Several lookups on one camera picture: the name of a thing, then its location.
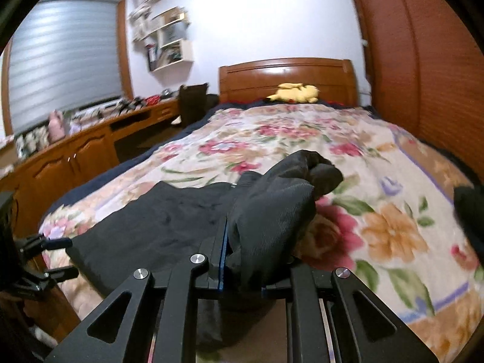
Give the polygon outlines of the wooden louvred wardrobe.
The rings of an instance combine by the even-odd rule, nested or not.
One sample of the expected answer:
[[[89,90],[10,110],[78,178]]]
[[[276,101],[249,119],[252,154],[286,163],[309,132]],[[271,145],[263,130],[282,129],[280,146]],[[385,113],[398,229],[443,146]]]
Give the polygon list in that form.
[[[445,0],[355,0],[380,116],[483,175],[483,54]]]

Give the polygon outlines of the black jacket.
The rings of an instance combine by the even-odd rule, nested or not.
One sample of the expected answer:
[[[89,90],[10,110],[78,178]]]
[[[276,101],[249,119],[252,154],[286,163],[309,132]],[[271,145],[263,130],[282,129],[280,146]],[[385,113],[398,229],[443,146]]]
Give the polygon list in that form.
[[[67,255],[107,296],[136,269],[169,269],[227,232],[224,296],[198,304],[197,329],[200,348],[224,348],[265,315],[262,288],[287,277],[316,201],[342,179],[329,160],[301,150],[264,174],[244,172],[234,184],[176,188],[161,182],[76,236]]]

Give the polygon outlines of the yellow plush toy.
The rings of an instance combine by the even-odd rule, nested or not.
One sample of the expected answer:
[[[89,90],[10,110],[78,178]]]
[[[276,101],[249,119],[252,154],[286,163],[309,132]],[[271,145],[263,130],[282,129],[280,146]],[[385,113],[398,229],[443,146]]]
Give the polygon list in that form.
[[[275,94],[267,96],[270,101],[287,103],[315,103],[319,90],[316,86],[302,83],[281,83]]]

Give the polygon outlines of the grey window blind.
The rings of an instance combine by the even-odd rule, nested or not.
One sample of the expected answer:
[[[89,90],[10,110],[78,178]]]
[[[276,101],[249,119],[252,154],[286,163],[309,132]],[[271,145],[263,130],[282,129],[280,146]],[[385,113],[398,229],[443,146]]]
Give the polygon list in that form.
[[[121,0],[40,0],[13,35],[8,65],[11,126],[121,97],[117,7]]]

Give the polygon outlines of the wooden desk cabinet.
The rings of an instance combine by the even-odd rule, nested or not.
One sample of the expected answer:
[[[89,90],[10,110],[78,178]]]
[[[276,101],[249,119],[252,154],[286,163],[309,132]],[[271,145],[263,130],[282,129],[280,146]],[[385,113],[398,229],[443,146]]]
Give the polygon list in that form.
[[[103,120],[31,156],[1,178],[1,191],[12,192],[12,232],[25,237],[38,231],[42,216],[65,193],[119,164],[115,142],[179,115],[175,98]]]

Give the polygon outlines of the white wall shelf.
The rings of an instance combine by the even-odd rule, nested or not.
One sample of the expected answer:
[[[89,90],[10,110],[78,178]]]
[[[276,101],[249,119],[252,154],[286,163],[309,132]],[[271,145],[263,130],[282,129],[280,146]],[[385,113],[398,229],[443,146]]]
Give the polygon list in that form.
[[[135,0],[135,9],[129,14],[132,41],[144,45],[151,72],[193,61],[187,10],[174,7],[153,15],[153,5],[158,1]]]

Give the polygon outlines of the dark folded garment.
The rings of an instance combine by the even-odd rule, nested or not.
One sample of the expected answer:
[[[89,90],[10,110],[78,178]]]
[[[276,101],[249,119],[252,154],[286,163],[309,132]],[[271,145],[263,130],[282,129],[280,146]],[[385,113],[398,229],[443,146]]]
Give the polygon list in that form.
[[[477,258],[484,257],[484,198],[483,186],[454,188],[454,211]]]

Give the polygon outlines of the wooden headboard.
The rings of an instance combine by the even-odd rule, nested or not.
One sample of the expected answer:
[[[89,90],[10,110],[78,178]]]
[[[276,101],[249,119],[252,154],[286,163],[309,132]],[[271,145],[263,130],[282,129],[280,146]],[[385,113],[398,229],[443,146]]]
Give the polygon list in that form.
[[[274,94],[281,83],[312,84],[327,103],[358,106],[352,62],[320,57],[277,58],[220,67],[220,102],[252,103]]]

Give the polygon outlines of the red basket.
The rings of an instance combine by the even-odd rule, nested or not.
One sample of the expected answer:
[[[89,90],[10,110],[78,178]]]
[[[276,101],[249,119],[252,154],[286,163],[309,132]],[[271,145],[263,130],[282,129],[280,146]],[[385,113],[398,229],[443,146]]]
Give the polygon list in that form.
[[[144,103],[146,106],[155,106],[160,103],[161,97],[159,95],[153,95],[151,97],[146,97]]]

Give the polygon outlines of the floral fleece blanket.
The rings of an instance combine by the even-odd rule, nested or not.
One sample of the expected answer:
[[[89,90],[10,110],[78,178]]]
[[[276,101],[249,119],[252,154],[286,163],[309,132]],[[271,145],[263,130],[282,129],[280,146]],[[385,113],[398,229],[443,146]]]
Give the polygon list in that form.
[[[440,361],[455,361],[483,316],[483,268],[454,211],[454,188],[469,186],[469,177],[448,156],[361,108],[269,103],[216,112],[203,128],[60,206],[40,232],[75,238],[158,183],[234,184],[299,150],[320,153],[344,178],[317,201],[297,255],[324,270],[353,270]]]

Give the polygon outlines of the pink plush toy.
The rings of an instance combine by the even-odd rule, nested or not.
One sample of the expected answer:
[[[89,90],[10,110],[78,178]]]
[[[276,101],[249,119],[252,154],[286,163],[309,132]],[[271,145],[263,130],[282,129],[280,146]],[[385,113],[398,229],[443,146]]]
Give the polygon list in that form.
[[[63,116],[60,111],[54,110],[49,114],[48,136],[50,143],[58,142],[66,136]]]

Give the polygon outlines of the dark wooden chair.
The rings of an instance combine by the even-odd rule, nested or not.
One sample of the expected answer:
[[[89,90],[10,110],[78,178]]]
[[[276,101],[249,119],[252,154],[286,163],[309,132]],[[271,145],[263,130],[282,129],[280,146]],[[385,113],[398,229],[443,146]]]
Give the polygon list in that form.
[[[181,125],[187,127],[202,120],[205,115],[208,83],[181,85],[178,94],[178,106]]]

